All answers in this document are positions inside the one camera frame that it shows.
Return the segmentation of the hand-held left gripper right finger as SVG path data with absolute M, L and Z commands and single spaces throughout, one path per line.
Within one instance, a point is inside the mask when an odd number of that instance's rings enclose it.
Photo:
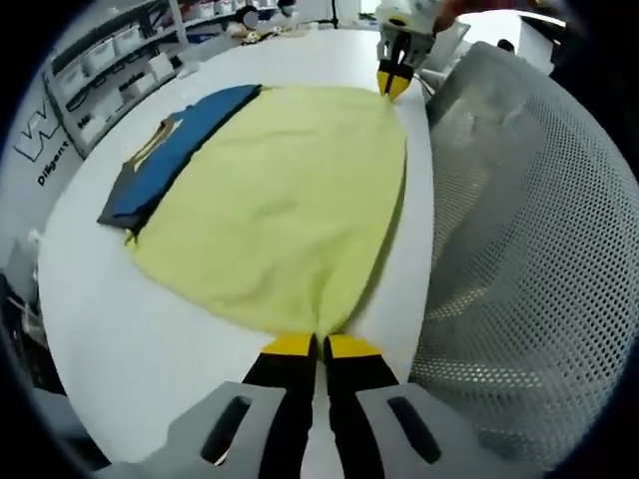
M 346 478 L 480 478 L 470 426 L 381 352 L 345 334 L 323 343 L 329 423 Z

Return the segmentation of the person's right hand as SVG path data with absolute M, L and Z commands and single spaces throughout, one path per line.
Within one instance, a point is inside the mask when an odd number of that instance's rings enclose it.
M 436 18 L 433 23 L 432 32 L 434 35 L 447 30 L 457 19 L 472 9 L 472 1 L 467 0 L 445 0 L 439 5 Z

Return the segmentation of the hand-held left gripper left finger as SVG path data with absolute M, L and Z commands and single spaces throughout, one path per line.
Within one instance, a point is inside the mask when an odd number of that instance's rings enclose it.
M 171 478 L 299 478 L 313 423 L 318 341 L 286 334 L 176 419 L 167 436 Z

